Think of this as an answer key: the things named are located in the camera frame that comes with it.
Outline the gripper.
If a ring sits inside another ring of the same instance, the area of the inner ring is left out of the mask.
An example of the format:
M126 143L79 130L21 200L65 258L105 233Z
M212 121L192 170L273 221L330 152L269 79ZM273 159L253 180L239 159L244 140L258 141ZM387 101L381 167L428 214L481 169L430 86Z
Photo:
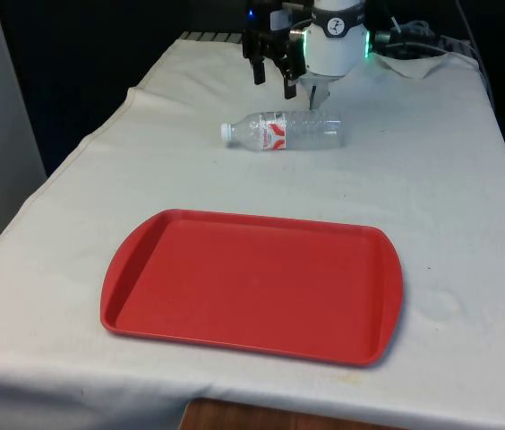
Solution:
M243 57L252 68L253 82L266 81L263 42L254 30L271 31L270 16L281 10L280 0L246 0L245 26L242 35ZM269 34L266 57L280 71L286 99L296 96L296 84L303 75L303 33L300 30L279 30Z

